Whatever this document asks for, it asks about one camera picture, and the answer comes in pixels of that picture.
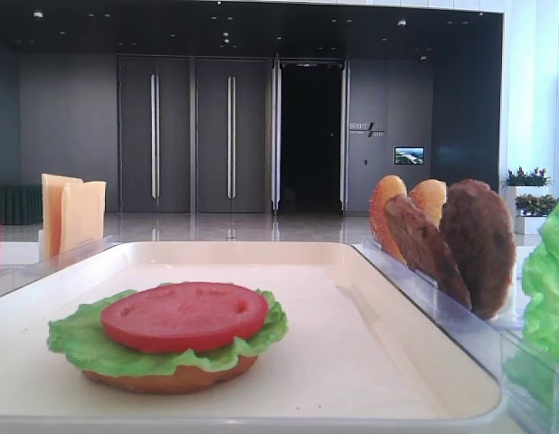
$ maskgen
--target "green lettuce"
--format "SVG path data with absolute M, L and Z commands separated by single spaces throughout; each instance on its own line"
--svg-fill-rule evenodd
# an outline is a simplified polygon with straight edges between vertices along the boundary
M 541 244 L 523 267 L 523 291 L 531 297 L 525 311 L 523 341 L 559 363 L 559 204 L 541 229 Z M 505 366 L 510 381 L 538 401 L 552 404 L 553 373 L 536 369 L 535 355 L 518 352 Z
M 197 366 L 209 373 L 233 368 L 240 355 L 253 357 L 263 353 L 288 332 L 288 319 L 280 303 L 269 291 L 256 291 L 268 301 L 268 314 L 263 328 L 247 340 L 236 337 L 224 348 L 196 354 L 187 350 L 180 354 L 145 354 L 117 344 L 109 339 L 100 322 L 100 312 L 110 304 L 137 291 L 127 290 L 78 310 L 58 321 L 49 323 L 49 349 L 65 354 L 69 362 L 81 371 L 103 375 L 133 377 L 171 375 L 178 366 Z

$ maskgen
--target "potted plant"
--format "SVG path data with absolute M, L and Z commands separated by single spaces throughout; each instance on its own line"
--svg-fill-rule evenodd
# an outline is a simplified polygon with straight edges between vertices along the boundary
M 547 216 L 559 203 L 559 198 L 551 194 L 533 196 L 523 194 L 516 198 L 515 232 L 536 235 L 545 223 Z
M 523 167 L 519 167 L 514 173 L 508 171 L 508 177 L 505 181 L 505 203 L 511 215 L 512 223 L 516 224 L 516 198 L 525 194 L 531 194 L 535 197 L 549 194 L 549 185 L 551 178 L 547 176 L 546 169 L 537 167 L 532 172 L 525 172 Z

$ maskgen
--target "tiled floor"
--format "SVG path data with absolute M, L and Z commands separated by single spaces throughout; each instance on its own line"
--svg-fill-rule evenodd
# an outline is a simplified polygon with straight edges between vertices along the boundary
M 2 241 L 38 241 L 42 225 L 3 226 Z M 367 217 L 306 214 L 109 214 L 105 236 L 114 241 L 339 241 L 370 235 Z

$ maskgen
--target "ceiling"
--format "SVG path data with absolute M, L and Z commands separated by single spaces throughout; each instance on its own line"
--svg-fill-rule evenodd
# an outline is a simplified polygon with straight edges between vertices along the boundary
M 0 0 L 0 41 L 21 52 L 418 60 L 496 27 L 501 14 L 377 6 Z

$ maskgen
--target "gray door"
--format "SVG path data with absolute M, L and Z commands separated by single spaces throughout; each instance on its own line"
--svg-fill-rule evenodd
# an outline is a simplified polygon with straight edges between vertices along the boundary
M 121 58 L 123 212 L 189 212 L 189 64 Z
M 197 62 L 199 212 L 265 212 L 266 63 Z

